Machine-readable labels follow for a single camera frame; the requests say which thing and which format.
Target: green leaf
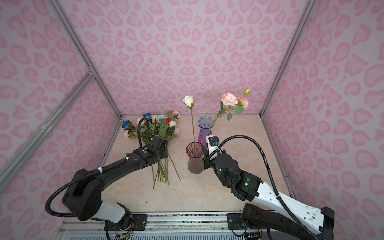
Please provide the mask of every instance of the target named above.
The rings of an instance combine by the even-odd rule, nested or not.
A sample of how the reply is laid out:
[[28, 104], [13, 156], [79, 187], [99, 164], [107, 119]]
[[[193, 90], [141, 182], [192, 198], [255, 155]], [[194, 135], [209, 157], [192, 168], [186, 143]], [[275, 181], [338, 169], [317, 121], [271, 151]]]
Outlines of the green leaf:
[[229, 120], [231, 120], [231, 118], [232, 118], [232, 113], [228, 113], [227, 120], [229, 121]]
[[159, 131], [159, 136], [160, 136], [160, 137], [165, 137], [166, 135], [167, 135], [167, 133], [166, 133], [166, 129], [165, 129], [165, 128], [160, 129], [160, 131]]
[[245, 111], [245, 109], [242, 106], [236, 106], [234, 109], [235, 113], [240, 114]]

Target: black cable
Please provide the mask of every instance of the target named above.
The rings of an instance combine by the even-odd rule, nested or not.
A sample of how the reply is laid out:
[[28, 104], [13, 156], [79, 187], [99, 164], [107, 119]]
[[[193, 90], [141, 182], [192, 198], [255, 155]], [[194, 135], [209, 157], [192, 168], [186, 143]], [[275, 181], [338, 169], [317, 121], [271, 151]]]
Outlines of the black cable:
[[268, 234], [268, 237], [269, 237], [269, 240], [273, 240], [272, 237], [271, 237], [271, 233], [269, 232], [270, 228], [268, 228], [266, 230], [266, 233]]
[[289, 214], [289, 216], [291, 216], [291, 218], [299, 225], [301, 226], [305, 231], [307, 231], [314, 239], [316, 240], [320, 240], [320, 238], [318, 238], [311, 230], [309, 230], [309, 228], [307, 228], [294, 214], [293, 212], [288, 208], [288, 206], [285, 204], [285, 202], [283, 201], [283, 199], [281, 198], [281, 196], [279, 196], [279, 192], [277, 191], [277, 188], [276, 188], [276, 185], [275, 185], [275, 181], [273, 180], [273, 177], [272, 177], [272, 173], [271, 173], [271, 169], [269, 168], [269, 164], [268, 164], [268, 161], [265, 157], [265, 154], [264, 154], [264, 151], [263, 149], [260, 147], [260, 145], [251, 137], [248, 137], [248, 136], [245, 136], [245, 135], [234, 135], [232, 137], [229, 137], [227, 139], [225, 139], [224, 141], [221, 142], [221, 144], [217, 147], [217, 149], [215, 149], [209, 156], [208, 156], [208, 159], [207, 159], [207, 162], [208, 164], [212, 164], [214, 161], [211, 161], [210, 158], [215, 154], [217, 153], [218, 151], [220, 151], [220, 149], [222, 148], [222, 146], [228, 142], [229, 140], [232, 140], [232, 139], [235, 139], [235, 138], [244, 138], [244, 139], [247, 139], [251, 142], [253, 142], [253, 144], [256, 145], [256, 147], [259, 149], [260, 151], [260, 154], [262, 155], [263, 157], [263, 160], [264, 160], [264, 165], [265, 165], [265, 168], [266, 168], [266, 171], [268, 173], [268, 177], [269, 177], [269, 180], [271, 182], [271, 186], [272, 186], [272, 189], [273, 189], [273, 192], [275, 193], [276, 195], [276, 198], [279, 200], [279, 202], [281, 203], [281, 205], [283, 206], [283, 208], [285, 209], [285, 211]]
[[105, 235], [107, 236], [107, 240], [111, 240], [109, 237], [109, 232], [108, 232], [108, 220], [105, 220]]
[[146, 119], [146, 118], [141, 118], [139, 123], [137, 124], [137, 139], [139, 140], [139, 148], [141, 148], [141, 138], [140, 138], [140, 127], [141, 127], [141, 123], [143, 122], [143, 120], [145, 120], [145, 122], [147, 123], [147, 129], [148, 129], [148, 133], [149, 133], [149, 136], [151, 136], [151, 128], [149, 127], [149, 121]]
[[[124, 164], [125, 162], [121, 162], [119, 164], [111, 164], [109, 167], [103, 167], [102, 170], [103, 172], [104, 171], [108, 171], [108, 170], [111, 170], [113, 168], [116, 168], [118, 166], [120, 166], [121, 164]], [[59, 188], [58, 190], [56, 190], [48, 199], [47, 201], [45, 202], [45, 211], [52, 215], [52, 216], [55, 216], [55, 217], [76, 217], [74, 214], [69, 214], [69, 213], [63, 213], [63, 212], [56, 212], [56, 211], [53, 211], [51, 209], [51, 203], [53, 201], [53, 199], [60, 194], [60, 192], [62, 192], [64, 189], [66, 189], [67, 187], [69, 187], [70, 185], [76, 183], [76, 182], [79, 182], [83, 179], [86, 179], [86, 178], [89, 178], [89, 177], [92, 177], [92, 176], [95, 176], [95, 175], [98, 175], [100, 174], [99, 171], [94, 171], [94, 172], [91, 172], [91, 173], [88, 173], [88, 174], [85, 174], [79, 178], [76, 178], [75, 180], [65, 184], [64, 186], [62, 186], [61, 188]]]
[[[235, 221], [235, 222], [232, 223], [232, 226], [233, 226], [235, 223], [238, 223], [238, 222], [242, 223], [241, 221]], [[242, 237], [242, 236], [244, 236], [245, 233], [247, 232], [247, 228], [245, 227], [245, 231], [244, 231], [241, 235], [237, 235], [237, 234], [235, 234], [235, 232], [233, 231], [233, 229], [231, 229], [231, 231], [232, 231], [232, 233], [233, 233], [235, 236], [237, 236], [237, 237]]]

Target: pink heart pattern wallpaper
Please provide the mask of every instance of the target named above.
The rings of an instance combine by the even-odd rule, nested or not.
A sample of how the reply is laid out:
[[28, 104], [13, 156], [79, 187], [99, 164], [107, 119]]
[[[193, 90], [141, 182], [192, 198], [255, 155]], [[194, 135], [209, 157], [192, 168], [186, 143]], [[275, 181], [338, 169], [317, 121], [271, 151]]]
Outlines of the pink heart pattern wallpaper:
[[[97, 168], [116, 123], [92, 81], [0, 195], [0, 239], [54, 239], [64, 218], [48, 215], [45, 201], [77, 170]], [[63, 194], [51, 204], [57, 212], [68, 212]]]
[[123, 114], [216, 113], [253, 90], [259, 113], [305, 0], [60, 1]]
[[0, 3], [0, 171], [86, 72], [44, 0]]
[[384, 1], [320, 1], [266, 113], [298, 199], [336, 240], [384, 238]]

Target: table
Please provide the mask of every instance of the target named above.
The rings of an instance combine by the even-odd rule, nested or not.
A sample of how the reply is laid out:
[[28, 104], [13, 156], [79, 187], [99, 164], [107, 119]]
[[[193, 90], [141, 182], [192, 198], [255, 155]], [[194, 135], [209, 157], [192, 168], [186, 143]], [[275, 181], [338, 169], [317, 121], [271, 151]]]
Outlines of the table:
[[[197, 120], [202, 116], [215, 117], [214, 114], [194, 114], [195, 137], [200, 128]], [[125, 120], [136, 123], [140, 116], [127, 116]], [[103, 191], [102, 199], [108, 202], [119, 202], [132, 212], [194, 212], [194, 211], [237, 211], [242, 210], [245, 203], [223, 187], [211, 169], [200, 174], [188, 171], [188, 156], [185, 148], [193, 141], [192, 121], [189, 114], [183, 114], [177, 121], [181, 135], [169, 143], [169, 154], [177, 168], [181, 181], [174, 168], [169, 164], [169, 185], [156, 182], [152, 191], [153, 179], [151, 167], [135, 171], [111, 184]], [[137, 139], [124, 139], [125, 130], [121, 128], [116, 137], [106, 165], [122, 159], [127, 152], [139, 147]], [[212, 128], [212, 133], [221, 141], [236, 134], [247, 135], [255, 139], [262, 147], [275, 180], [277, 189], [289, 195], [285, 181], [275, 159], [265, 129], [259, 115], [237, 115], [230, 122], [221, 118]], [[238, 161], [240, 169], [250, 172], [270, 184], [268, 174], [261, 154], [256, 146], [246, 139], [234, 139], [227, 142], [223, 148], [234, 160]]]

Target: flower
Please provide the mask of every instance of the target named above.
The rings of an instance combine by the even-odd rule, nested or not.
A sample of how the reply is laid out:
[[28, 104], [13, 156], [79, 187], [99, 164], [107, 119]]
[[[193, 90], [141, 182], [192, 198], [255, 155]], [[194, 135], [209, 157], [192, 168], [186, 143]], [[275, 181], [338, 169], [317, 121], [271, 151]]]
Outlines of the flower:
[[151, 118], [152, 115], [151, 115], [151, 113], [146, 113], [146, 114], [143, 114], [143, 117], [145, 117], [145, 118]]
[[243, 108], [246, 110], [248, 105], [249, 105], [248, 99], [244, 96], [244, 97], [239, 98], [238, 101], [243, 104]]
[[128, 131], [125, 131], [125, 133], [124, 133], [124, 138], [125, 138], [125, 140], [128, 140], [128, 141], [131, 140], [130, 137], [129, 137], [129, 133], [128, 133]]
[[251, 93], [251, 89], [246, 88], [246, 89], [244, 90], [244, 95], [248, 95], [248, 94], [250, 94], [250, 93]]
[[[136, 120], [136, 126], [139, 124], [140, 119], [142, 119], [142, 118], [138, 118], [138, 119]], [[143, 126], [144, 123], [145, 123], [145, 120], [143, 120], [143, 121], [141, 122], [140, 126]]]
[[183, 98], [183, 102], [184, 104], [188, 107], [188, 108], [192, 108], [195, 104], [193, 103], [193, 96], [191, 95], [188, 95], [188, 96], [185, 96]]
[[173, 120], [169, 121], [169, 127], [173, 127], [173, 126], [176, 126], [176, 122]]
[[132, 123], [130, 122], [130, 121], [124, 121], [123, 123], [122, 123], [122, 127], [124, 128], [124, 129], [126, 129], [126, 128], [128, 128], [128, 125], [131, 125]]
[[176, 136], [180, 135], [181, 130], [178, 127], [175, 127], [175, 131], [173, 132]]
[[235, 105], [238, 104], [237, 98], [230, 93], [225, 93], [221, 96], [221, 101], [225, 106], [232, 106], [234, 107]]
[[173, 111], [173, 112], [171, 112], [171, 114], [172, 114], [172, 116], [175, 117], [175, 120], [180, 119], [181, 115], [180, 115], [179, 111]]

